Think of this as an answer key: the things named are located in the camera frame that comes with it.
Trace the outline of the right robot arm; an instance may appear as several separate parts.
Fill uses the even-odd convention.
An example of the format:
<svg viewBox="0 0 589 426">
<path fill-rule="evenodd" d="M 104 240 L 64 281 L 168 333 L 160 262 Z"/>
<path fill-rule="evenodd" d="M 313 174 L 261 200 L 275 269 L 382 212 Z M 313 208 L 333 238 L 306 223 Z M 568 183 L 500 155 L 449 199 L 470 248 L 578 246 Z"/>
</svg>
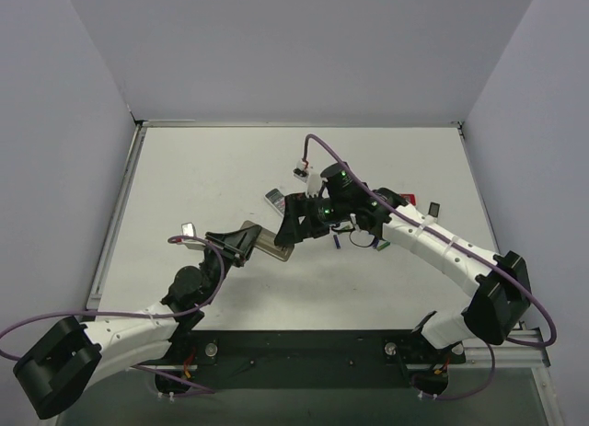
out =
<svg viewBox="0 0 589 426">
<path fill-rule="evenodd" d="M 500 345 L 530 306 L 527 266 L 513 251 L 500 255 L 469 244 L 396 192 L 370 190 L 356 182 L 338 163 L 321 173 L 299 163 L 294 176 L 306 183 L 306 191 L 285 197 L 275 245 L 290 247 L 350 223 L 379 241 L 407 249 L 469 297 L 467 307 L 434 311 L 416 327 L 433 348 L 471 338 Z"/>
</svg>

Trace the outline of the beige remote control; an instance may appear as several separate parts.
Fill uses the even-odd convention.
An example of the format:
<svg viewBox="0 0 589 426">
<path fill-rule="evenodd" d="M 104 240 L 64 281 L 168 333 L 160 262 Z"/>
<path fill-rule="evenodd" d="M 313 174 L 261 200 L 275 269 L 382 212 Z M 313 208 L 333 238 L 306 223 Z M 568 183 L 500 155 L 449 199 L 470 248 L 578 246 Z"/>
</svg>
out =
<svg viewBox="0 0 589 426">
<path fill-rule="evenodd" d="M 263 226 L 260 228 L 261 230 L 254 243 L 254 248 L 266 255 L 273 257 L 274 259 L 278 259 L 279 261 L 288 261 L 294 252 L 295 246 L 277 246 L 274 243 L 276 235 Z"/>
</svg>

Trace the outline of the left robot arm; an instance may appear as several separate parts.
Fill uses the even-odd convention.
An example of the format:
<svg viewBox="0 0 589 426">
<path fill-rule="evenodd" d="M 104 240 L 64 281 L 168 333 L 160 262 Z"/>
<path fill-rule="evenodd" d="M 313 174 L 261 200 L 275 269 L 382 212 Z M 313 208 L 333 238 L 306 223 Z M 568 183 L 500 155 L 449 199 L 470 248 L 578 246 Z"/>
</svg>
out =
<svg viewBox="0 0 589 426">
<path fill-rule="evenodd" d="M 55 417 L 90 386 L 144 362 L 177 363 L 188 354 L 184 334 L 204 317 L 229 270 L 249 260 L 260 225 L 204 237 L 179 235 L 169 243 L 200 250 L 198 266 L 181 268 L 158 302 L 137 312 L 99 312 L 59 319 L 19 358 L 13 374 L 37 416 Z"/>
</svg>

